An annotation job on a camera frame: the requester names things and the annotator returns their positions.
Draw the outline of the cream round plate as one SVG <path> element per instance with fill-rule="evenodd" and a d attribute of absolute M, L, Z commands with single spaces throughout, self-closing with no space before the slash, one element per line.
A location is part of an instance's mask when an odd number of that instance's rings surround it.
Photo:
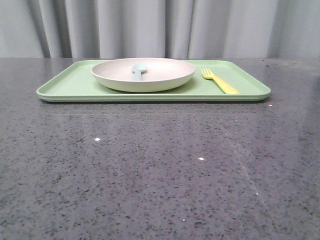
<path fill-rule="evenodd" d="M 143 64 L 146 72 L 141 80 L 135 77 L 134 66 Z M 160 92 L 177 88 L 187 83 L 196 67 L 186 61 L 138 57 L 105 61 L 92 67 L 91 73 L 105 87 L 131 93 Z"/>

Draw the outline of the yellow plastic fork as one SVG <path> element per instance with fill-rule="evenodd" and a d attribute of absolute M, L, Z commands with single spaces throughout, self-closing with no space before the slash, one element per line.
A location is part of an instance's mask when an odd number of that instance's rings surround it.
<path fill-rule="evenodd" d="M 209 68 L 202 68 L 201 74 L 205 79 L 213 80 L 225 94 L 240 94 L 240 91 L 238 91 L 236 88 L 228 84 L 220 77 L 216 76 Z"/>

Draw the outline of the light blue spoon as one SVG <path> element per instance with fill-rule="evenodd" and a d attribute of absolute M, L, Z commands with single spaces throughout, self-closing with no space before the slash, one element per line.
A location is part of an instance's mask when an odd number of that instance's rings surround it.
<path fill-rule="evenodd" d="M 142 64 L 142 63 L 138 63 L 135 64 L 132 67 L 132 73 L 133 73 L 133 80 L 134 81 L 141 81 L 142 80 L 142 74 L 147 72 L 147 66 Z"/>

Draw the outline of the green plastic tray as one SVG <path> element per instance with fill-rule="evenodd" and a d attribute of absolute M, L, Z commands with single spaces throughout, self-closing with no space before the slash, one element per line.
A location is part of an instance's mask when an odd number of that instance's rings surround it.
<path fill-rule="evenodd" d="M 271 89 L 230 61 L 192 60 L 196 67 L 193 77 L 182 86 L 161 92 L 130 93 L 100 84 L 91 73 L 101 60 L 75 62 L 36 91 L 47 102 L 256 102 L 266 99 Z M 216 76 L 239 90 L 226 94 L 212 80 L 202 77 L 208 68 Z"/>

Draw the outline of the grey pleated curtain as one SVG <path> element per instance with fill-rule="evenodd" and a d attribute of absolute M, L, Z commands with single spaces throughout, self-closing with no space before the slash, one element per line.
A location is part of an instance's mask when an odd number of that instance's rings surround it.
<path fill-rule="evenodd" d="M 3 0 L 3 58 L 319 58 L 317 0 Z"/>

